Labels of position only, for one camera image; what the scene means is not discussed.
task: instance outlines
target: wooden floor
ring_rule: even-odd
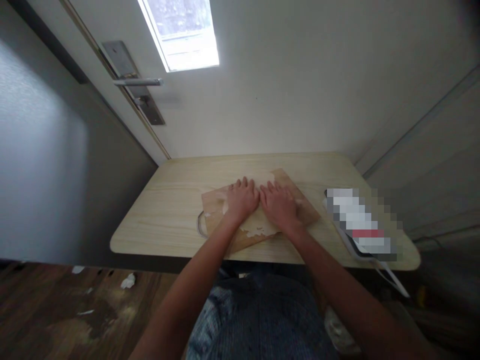
[[[135,271],[135,285],[121,289],[131,272],[9,265],[0,273],[0,359],[127,359],[177,278]]]

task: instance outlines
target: paper scrap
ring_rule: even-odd
[[[71,270],[72,274],[80,274],[83,269],[85,269],[85,266],[74,266],[73,269]]]
[[[88,311],[84,311],[84,312],[77,312],[76,314],[77,315],[88,315],[88,314],[91,314],[93,313],[95,310],[88,310]]]
[[[122,289],[130,289],[133,285],[135,285],[135,274],[132,272],[128,274],[128,276],[121,282],[120,287]]]

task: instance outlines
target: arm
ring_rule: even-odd
[[[253,180],[238,180],[227,194],[228,211],[188,262],[153,315],[130,359],[180,359],[239,226],[255,211]]]
[[[278,183],[261,186],[267,218],[287,236],[318,283],[328,303],[370,359],[430,359],[417,340],[308,233],[296,204]]]

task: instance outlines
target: person's left hand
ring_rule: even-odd
[[[260,193],[255,188],[253,179],[250,181],[244,176],[228,188],[226,195],[228,211],[225,216],[232,220],[243,223],[259,206]]]

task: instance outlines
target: forearm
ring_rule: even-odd
[[[328,303],[372,359],[419,355],[392,315],[301,225],[286,235],[312,272]]]
[[[131,359],[180,358],[240,224],[225,214],[182,270],[155,312]]]

